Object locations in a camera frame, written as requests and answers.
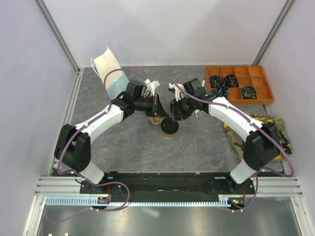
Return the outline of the white and blue paper bag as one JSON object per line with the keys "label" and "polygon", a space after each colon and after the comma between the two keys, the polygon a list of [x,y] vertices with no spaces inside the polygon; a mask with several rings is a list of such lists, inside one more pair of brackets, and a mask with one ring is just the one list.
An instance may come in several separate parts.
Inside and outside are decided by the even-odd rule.
{"label": "white and blue paper bag", "polygon": [[109,72],[115,69],[121,69],[119,62],[109,47],[106,48],[102,55],[95,59],[90,59],[90,61],[94,72],[105,85],[107,94],[111,100],[116,98],[122,91],[126,90],[129,80],[123,71],[114,71],[105,79],[105,76]]}

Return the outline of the black plastic cup lid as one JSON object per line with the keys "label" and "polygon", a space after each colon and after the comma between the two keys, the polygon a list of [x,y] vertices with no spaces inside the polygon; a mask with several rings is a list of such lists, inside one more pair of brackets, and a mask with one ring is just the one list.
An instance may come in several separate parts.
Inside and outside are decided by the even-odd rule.
{"label": "black plastic cup lid", "polygon": [[163,133],[168,135],[173,135],[179,130],[179,124],[177,121],[174,121],[172,118],[165,118],[161,122],[161,129]]}

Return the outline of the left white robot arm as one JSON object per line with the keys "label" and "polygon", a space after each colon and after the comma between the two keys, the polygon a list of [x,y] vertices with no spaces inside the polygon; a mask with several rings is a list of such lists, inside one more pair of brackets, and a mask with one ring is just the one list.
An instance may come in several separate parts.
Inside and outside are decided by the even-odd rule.
{"label": "left white robot arm", "polygon": [[163,108],[159,95],[155,93],[158,86],[158,81],[130,81],[126,89],[98,114],[75,126],[65,124],[54,151],[59,164],[67,165],[71,171],[88,179],[96,193],[104,193],[108,181],[104,179],[104,171],[91,160],[92,142],[135,111],[142,111],[148,117],[167,118],[169,115]]}

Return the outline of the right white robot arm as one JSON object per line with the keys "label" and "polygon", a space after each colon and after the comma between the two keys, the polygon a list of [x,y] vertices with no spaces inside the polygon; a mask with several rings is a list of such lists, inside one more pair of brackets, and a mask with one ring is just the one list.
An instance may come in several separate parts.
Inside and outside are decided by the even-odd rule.
{"label": "right white robot arm", "polygon": [[204,111],[227,124],[245,143],[243,160],[225,181],[228,192],[238,193],[244,181],[280,154],[280,138],[273,123],[248,116],[216,90],[206,90],[197,78],[182,85],[170,83],[169,90],[175,94],[171,105],[175,119],[185,120],[196,110]]}

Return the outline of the brown paper coffee cup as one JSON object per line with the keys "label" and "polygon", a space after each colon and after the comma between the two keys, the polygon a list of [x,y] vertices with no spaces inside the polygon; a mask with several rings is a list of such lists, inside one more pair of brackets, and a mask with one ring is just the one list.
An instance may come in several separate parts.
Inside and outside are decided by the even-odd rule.
{"label": "brown paper coffee cup", "polygon": [[175,133],[165,133],[165,132],[164,132],[164,136],[165,136],[166,138],[168,138],[168,139],[174,138],[175,135],[176,135],[176,132],[175,132]]}

